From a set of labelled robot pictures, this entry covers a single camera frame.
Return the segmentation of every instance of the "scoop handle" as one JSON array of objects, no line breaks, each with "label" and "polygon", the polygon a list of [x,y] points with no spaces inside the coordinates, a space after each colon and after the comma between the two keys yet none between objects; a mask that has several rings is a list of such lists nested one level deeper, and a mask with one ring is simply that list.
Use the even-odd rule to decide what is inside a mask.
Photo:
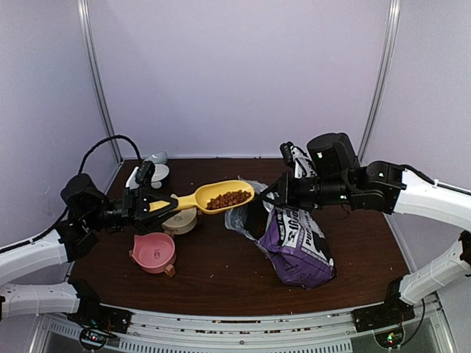
[{"label": "scoop handle", "polygon": [[[177,208],[174,208],[173,211],[181,211],[181,210],[187,210],[188,208],[193,208],[193,207],[198,207],[200,206],[196,203],[196,197],[195,194],[192,193],[191,195],[187,196],[181,196],[181,197],[176,197],[178,200],[178,206]],[[156,201],[156,202],[151,202],[149,204],[150,206],[150,212],[159,210],[160,208],[165,207],[168,202],[165,201]]]}]

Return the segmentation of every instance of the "pink pet bowl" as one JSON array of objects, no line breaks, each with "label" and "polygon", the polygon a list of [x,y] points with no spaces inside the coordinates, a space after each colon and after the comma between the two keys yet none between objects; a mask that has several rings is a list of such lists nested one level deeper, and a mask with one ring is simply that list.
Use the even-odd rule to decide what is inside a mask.
[{"label": "pink pet bowl", "polygon": [[177,254],[174,241],[165,233],[149,233],[134,236],[134,249],[131,258],[150,274],[166,272],[175,275],[173,264]]}]

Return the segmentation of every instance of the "white container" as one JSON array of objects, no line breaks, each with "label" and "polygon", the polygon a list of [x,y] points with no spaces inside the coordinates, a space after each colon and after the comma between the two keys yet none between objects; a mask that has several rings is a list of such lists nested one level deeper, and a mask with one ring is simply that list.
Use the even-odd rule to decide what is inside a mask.
[{"label": "white container", "polygon": [[166,164],[167,152],[157,152],[148,156],[144,161],[150,160],[154,164]]},{"label": "white container", "polygon": [[170,169],[165,164],[156,164],[155,172],[152,175],[152,180],[150,185],[154,189],[160,189],[165,185],[169,180]]},{"label": "white container", "polygon": [[176,215],[163,222],[162,227],[165,229],[166,233],[171,235],[185,234],[190,232],[196,226],[197,222],[198,218],[196,216],[196,208],[194,207],[178,212]]}]

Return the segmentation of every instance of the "beige bowl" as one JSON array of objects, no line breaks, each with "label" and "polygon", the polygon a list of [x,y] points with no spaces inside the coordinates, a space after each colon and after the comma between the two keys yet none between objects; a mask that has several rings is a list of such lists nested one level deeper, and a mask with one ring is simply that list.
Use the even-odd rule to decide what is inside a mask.
[{"label": "beige bowl", "polygon": [[167,233],[172,235],[185,234],[196,226],[197,221],[196,208],[194,207],[178,212],[176,215],[163,222],[162,227]]}]

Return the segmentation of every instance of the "brown tabletop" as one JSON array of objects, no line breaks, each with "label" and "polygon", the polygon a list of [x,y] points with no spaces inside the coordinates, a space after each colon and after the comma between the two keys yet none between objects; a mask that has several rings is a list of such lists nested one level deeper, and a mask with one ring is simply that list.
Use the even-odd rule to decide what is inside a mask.
[{"label": "brown tabletop", "polygon": [[[135,162],[126,161],[110,197],[121,195]],[[267,184],[286,169],[281,160],[170,160],[166,191],[192,193],[209,182],[241,176]],[[101,234],[78,260],[72,278],[86,279],[105,304],[189,315],[312,313],[381,302],[388,283],[407,267],[383,214],[326,207],[314,213],[336,262],[338,276],[313,290],[284,285],[265,255],[243,235],[224,228],[224,214],[204,215],[202,224],[176,235],[177,275],[148,274],[131,262],[133,229]]]}]

